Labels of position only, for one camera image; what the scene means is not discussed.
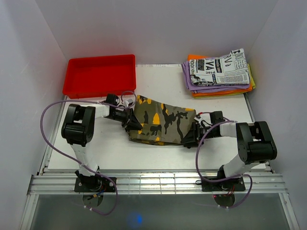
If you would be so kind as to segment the camouflage yellow green trousers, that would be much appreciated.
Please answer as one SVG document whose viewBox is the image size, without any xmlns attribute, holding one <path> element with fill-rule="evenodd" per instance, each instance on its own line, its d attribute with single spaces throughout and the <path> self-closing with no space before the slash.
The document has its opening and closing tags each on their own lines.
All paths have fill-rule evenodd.
<svg viewBox="0 0 307 230">
<path fill-rule="evenodd" d="M 194 122 L 196 110 L 138 95 L 134 115 L 142 128 L 128 132 L 131 141 L 150 145 L 180 145 Z"/>
</svg>

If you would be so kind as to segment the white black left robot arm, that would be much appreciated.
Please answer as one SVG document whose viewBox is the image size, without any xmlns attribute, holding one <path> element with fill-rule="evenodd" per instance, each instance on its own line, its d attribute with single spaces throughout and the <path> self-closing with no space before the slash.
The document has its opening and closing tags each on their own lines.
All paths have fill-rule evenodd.
<svg viewBox="0 0 307 230">
<path fill-rule="evenodd" d="M 89 106 L 70 104 L 61 128 L 61 135 L 73 149 L 79 169 L 75 192 L 115 192 L 116 178 L 107 179 L 99 175 L 100 168 L 94 155 L 88 152 L 88 145 L 94 137 L 94 124 L 98 118 L 107 118 L 121 123 L 126 131 L 141 130 L 142 126 L 134 115 L 130 100 L 120 105 L 121 99 L 108 94 L 102 102 Z"/>
</svg>

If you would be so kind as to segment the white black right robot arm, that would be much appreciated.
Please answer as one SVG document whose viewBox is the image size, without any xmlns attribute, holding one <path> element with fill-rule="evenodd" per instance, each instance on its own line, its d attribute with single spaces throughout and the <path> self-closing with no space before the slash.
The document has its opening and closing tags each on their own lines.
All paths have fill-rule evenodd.
<svg viewBox="0 0 307 230">
<path fill-rule="evenodd" d="M 196 184 L 201 185 L 204 192 L 245 191 L 243 174 L 277 157 L 277 148 L 267 122 L 240 123 L 225 118 L 222 111 L 214 111 L 209 113 L 210 122 L 207 123 L 203 115 L 199 113 L 195 116 L 181 144 L 190 149 L 199 147 L 206 139 L 230 137 L 236 139 L 237 154 L 219 168 L 216 177 L 201 177 Z"/>
</svg>

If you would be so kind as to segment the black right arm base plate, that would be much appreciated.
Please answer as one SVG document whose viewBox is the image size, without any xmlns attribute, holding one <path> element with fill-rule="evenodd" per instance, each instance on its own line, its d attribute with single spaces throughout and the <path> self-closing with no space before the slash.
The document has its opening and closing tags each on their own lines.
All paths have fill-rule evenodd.
<svg viewBox="0 0 307 230">
<path fill-rule="evenodd" d="M 197 180 L 195 184 L 200 185 L 203 192 L 243 192 L 246 190 L 242 177 L 232 178 L 222 182 Z"/>
</svg>

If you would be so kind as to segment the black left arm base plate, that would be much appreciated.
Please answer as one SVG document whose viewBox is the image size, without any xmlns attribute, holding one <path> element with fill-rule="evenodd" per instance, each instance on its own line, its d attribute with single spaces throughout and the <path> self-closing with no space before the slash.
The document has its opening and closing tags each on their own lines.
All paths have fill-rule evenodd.
<svg viewBox="0 0 307 230">
<path fill-rule="evenodd" d="M 85 186 L 83 182 L 81 182 L 79 178 L 77 178 L 75 181 L 74 192 L 77 193 L 98 193 L 101 191 L 110 192 L 110 193 L 115 192 L 114 185 L 117 183 L 117 178 L 111 177 L 110 179 L 113 181 L 113 185 L 111 185 L 111 182 L 108 179 L 102 178 L 101 183 L 97 188 L 89 189 L 88 187 Z"/>
</svg>

